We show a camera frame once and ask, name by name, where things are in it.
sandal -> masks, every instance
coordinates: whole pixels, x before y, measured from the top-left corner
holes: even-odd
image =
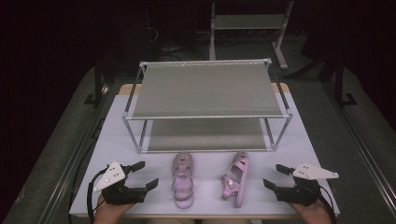
[[[221,198],[227,200],[230,196],[236,195],[235,207],[237,208],[242,205],[247,174],[248,153],[246,151],[237,152],[233,157],[233,164],[230,170],[221,177],[224,187]]]
[[[192,170],[193,160],[191,154],[186,152],[178,153],[172,164],[172,189],[178,208],[188,208],[192,205]]]

dark background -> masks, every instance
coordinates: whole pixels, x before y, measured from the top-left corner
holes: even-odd
[[[220,1],[219,12],[256,13],[263,2]],[[269,1],[271,10],[285,1]],[[162,38],[193,45],[209,30],[210,1],[2,1],[1,220],[7,215],[78,83],[97,62],[107,80],[156,58]],[[308,32],[303,55],[341,46],[345,66],[396,127],[394,1],[296,0],[289,33]],[[155,26],[162,34],[152,44]]]

person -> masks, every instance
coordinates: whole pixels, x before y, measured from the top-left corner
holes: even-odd
[[[297,212],[301,219],[306,224],[332,224],[332,219],[327,211],[326,205],[317,200],[311,205],[305,207],[297,203],[289,203],[289,205]],[[106,203],[102,195],[98,198],[98,207],[94,224],[116,224],[120,221],[123,214],[134,206],[134,203],[113,205]],[[170,219],[170,218],[155,218],[148,221],[149,224],[193,224],[192,219]],[[203,224],[210,223],[229,223],[229,224],[246,224],[249,223],[246,219],[208,219],[203,220]]]

white plastic bracket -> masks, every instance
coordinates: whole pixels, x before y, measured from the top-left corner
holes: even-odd
[[[331,172],[315,165],[302,162],[297,169],[293,172],[293,176],[300,177],[302,179],[314,180],[314,179],[334,179],[338,178],[339,175],[335,172]]]
[[[105,189],[113,184],[125,179],[126,175],[123,172],[120,164],[117,161],[113,161],[110,166],[108,166],[106,172],[103,174],[102,178],[93,188],[93,192]]]

white tabletop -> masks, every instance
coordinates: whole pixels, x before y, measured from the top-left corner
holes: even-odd
[[[296,105],[289,92],[285,92],[293,119],[276,151],[249,152],[247,181],[242,206],[233,206],[235,197],[228,201],[221,199],[222,184],[220,177],[230,168],[234,152],[191,153],[194,159],[194,195],[193,205],[188,209],[179,209],[175,205],[172,185],[172,161],[176,153],[138,154],[131,136],[122,122],[122,113],[128,96],[118,95],[111,106],[103,130],[92,154],[90,164],[70,209],[70,214],[87,216],[87,188],[92,178],[114,160],[122,165],[132,165],[145,161],[146,167],[129,175],[126,186],[144,187],[149,181],[160,178],[156,189],[150,191],[144,203],[136,204],[127,211],[128,217],[245,217],[245,218],[287,218],[295,212],[283,202],[276,200],[275,194],[264,187],[262,179],[266,178],[280,187],[292,187],[294,182],[289,175],[276,171],[276,164],[296,168],[302,161],[320,166],[315,151],[310,143]],[[330,192],[326,180],[319,184]],[[99,193],[94,193],[92,204],[97,203]],[[334,201],[335,214],[339,209]]]

